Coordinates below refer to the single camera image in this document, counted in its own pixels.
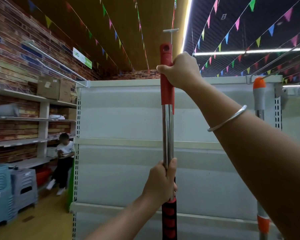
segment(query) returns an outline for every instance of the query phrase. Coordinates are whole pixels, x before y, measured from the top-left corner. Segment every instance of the white sneaker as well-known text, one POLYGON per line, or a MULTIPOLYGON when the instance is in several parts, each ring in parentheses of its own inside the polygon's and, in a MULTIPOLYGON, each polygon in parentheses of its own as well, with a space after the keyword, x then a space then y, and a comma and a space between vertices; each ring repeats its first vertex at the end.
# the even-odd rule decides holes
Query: white sneaker
POLYGON ((61 188, 58 190, 58 192, 56 193, 57 196, 62 195, 62 193, 65 191, 66 188, 61 188))
POLYGON ((55 183, 56 183, 56 180, 55 180, 55 179, 52 179, 52 180, 50 181, 50 183, 48 184, 48 186, 46 187, 46 189, 47 189, 47 190, 51 190, 55 183))

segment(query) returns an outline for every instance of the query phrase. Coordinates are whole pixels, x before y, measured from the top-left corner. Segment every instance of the orange cap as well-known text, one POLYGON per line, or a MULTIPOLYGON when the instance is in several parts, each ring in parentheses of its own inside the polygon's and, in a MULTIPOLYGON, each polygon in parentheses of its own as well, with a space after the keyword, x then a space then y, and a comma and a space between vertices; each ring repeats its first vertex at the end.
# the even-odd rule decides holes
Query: orange cap
POLYGON ((264 80, 262 79, 261 76, 257 77, 254 80, 253 89, 255 89, 255 88, 265 88, 265 87, 266 87, 266 83, 264 82, 264 80))

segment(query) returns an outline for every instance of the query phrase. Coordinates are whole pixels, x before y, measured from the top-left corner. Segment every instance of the yellow floor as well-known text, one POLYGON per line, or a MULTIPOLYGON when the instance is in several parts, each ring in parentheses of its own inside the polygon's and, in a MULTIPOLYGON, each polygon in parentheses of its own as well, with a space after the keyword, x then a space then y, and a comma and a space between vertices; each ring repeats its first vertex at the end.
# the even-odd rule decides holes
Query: yellow floor
POLYGON ((72 217, 67 212, 67 193, 56 196, 57 188, 51 192, 44 189, 35 208, 20 212, 16 219, 0 226, 0 240, 70 240, 72 239, 72 217))

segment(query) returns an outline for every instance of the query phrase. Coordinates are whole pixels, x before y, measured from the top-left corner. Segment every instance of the bracelet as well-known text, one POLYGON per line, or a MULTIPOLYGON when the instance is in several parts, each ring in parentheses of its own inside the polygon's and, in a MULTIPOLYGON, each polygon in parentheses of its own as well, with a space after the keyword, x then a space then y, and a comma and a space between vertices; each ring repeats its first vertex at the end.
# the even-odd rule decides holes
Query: bracelet
POLYGON ((220 127, 222 127, 223 125, 225 125, 226 123, 228 123, 229 121, 235 119, 236 117, 238 117, 239 115, 241 115, 245 110, 247 109, 247 106, 244 105, 241 109, 239 109, 239 111, 237 113, 235 113, 234 115, 232 115, 230 117, 230 119, 227 119, 226 121, 224 121, 223 123, 221 123, 220 125, 217 125, 215 127, 209 127, 208 128, 208 132, 212 132, 212 131, 215 131, 217 129, 219 129, 220 127))

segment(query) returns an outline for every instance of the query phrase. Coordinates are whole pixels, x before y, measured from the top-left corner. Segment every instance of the boy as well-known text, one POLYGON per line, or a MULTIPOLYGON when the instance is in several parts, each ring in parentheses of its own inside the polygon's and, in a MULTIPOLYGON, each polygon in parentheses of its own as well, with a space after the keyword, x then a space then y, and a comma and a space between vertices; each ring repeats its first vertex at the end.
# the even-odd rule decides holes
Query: boy
POLYGON ((68 134, 61 134, 59 140, 60 144, 56 147, 58 153, 57 167, 52 175, 52 180, 46 188, 47 190, 51 190, 55 183, 59 183, 57 196, 61 195, 66 188, 68 171, 72 167, 75 156, 73 141, 69 140, 68 134))

